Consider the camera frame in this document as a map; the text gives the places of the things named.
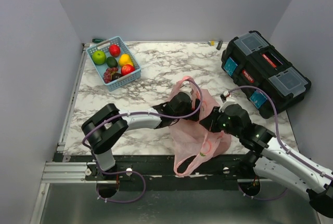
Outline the green fake fruit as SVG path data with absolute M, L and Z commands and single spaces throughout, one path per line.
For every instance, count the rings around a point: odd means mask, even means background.
M 103 65 L 106 62 L 106 59 L 106 54 L 101 50 L 97 50 L 92 54 L 92 61 L 96 65 Z

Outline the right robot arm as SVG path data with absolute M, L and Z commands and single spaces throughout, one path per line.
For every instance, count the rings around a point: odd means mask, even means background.
M 238 104 L 224 110 L 214 107 L 200 121 L 212 133 L 225 132 L 239 139 L 249 150 L 247 160 L 239 165 L 240 174 L 255 174 L 273 180 L 298 192 L 318 213 L 332 218 L 332 170 L 320 166 L 289 145 L 264 126 L 253 123 L 248 112 Z

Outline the red fake apple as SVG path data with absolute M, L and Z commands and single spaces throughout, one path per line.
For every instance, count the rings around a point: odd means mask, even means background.
M 135 67 L 131 64 L 125 64 L 122 68 L 121 68 L 121 74 L 122 76 L 128 75 L 132 72 L 135 71 Z

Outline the red fake strawberry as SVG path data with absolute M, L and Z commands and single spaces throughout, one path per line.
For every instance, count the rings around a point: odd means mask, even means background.
M 118 57 L 121 53 L 121 49 L 118 45 L 116 44 L 112 44 L 109 46 L 109 53 L 113 56 L 113 57 Z

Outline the pink plastic bag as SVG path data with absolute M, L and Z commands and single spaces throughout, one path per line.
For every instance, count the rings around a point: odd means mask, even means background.
M 212 133 L 198 121 L 179 120 L 169 127 L 175 153 L 175 174 L 189 176 L 202 163 L 225 153 L 231 145 L 232 137 L 224 132 Z

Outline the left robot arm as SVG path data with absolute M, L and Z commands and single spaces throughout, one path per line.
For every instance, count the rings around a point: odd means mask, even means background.
M 174 122 L 199 120 L 201 98 L 191 99 L 185 92 L 177 93 L 168 102 L 153 106 L 146 112 L 125 112 L 109 103 L 83 123 L 84 141 L 97 161 L 97 173 L 104 180 L 115 175 L 116 161 L 111 148 L 129 130 L 159 129 Z

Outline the purple fake grape bunch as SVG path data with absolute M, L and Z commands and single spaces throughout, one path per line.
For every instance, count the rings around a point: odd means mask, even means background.
M 117 67 L 107 68 L 106 71 L 104 72 L 104 76 L 103 76 L 103 80 L 104 80 L 105 84 L 110 83 L 112 81 L 113 74 L 115 74 L 117 72 L 118 72 Z

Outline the dark green fake avocado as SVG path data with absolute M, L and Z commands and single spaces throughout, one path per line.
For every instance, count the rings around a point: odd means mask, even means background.
M 106 64 L 109 68 L 117 68 L 118 62 L 114 57 L 107 57 Z

